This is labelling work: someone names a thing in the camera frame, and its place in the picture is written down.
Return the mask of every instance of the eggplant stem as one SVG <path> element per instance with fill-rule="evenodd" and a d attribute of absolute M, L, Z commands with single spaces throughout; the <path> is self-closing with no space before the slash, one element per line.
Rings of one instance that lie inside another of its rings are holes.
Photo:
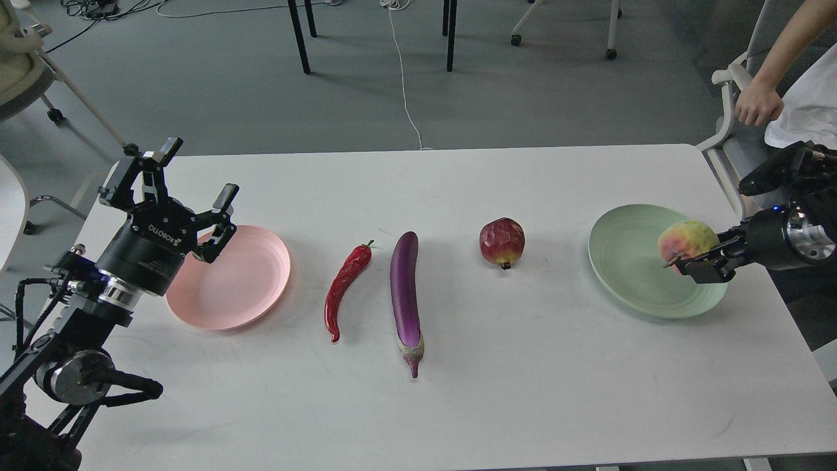
<path fill-rule="evenodd" d="M 398 338 L 398 347 L 401 349 L 401 357 L 410 367 L 410 375 L 415 379 L 419 377 L 419 361 L 424 357 L 424 336 L 418 334 L 418 346 L 408 347 L 401 338 Z"/>

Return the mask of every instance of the pink plate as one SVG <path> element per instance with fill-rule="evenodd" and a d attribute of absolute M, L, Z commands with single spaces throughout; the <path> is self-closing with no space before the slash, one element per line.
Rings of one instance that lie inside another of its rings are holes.
<path fill-rule="evenodd" d="M 209 238 L 203 235 L 198 242 Z M 166 292 L 180 320 L 209 330 L 234 329 L 267 313 L 290 275 L 285 243 L 273 232 L 240 225 L 213 263 L 187 256 Z"/>

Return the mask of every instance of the white shirt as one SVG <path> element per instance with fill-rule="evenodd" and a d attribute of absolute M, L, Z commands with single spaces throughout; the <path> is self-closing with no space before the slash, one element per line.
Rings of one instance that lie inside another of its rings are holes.
<path fill-rule="evenodd" d="M 764 132 L 764 142 L 785 148 L 813 141 L 837 149 L 837 44 L 806 70 L 783 97 L 784 109 Z"/>

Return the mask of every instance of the peach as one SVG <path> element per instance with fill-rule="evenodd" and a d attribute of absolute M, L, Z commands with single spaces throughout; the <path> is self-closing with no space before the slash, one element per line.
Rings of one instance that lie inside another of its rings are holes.
<path fill-rule="evenodd" d="M 674 265 L 675 262 L 681 258 L 693 258 L 707 253 L 720 243 L 718 236 L 706 223 L 687 220 L 673 224 L 660 234 L 657 251 L 665 261 L 666 267 L 680 273 Z"/>

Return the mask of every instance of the human hand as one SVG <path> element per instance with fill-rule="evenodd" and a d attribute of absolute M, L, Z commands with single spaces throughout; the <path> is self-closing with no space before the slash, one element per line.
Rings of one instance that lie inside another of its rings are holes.
<path fill-rule="evenodd" d="M 764 126 L 777 119 L 783 108 L 784 102 L 774 87 L 753 80 L 738 97 L 735 114 L 747 126 Z"/>

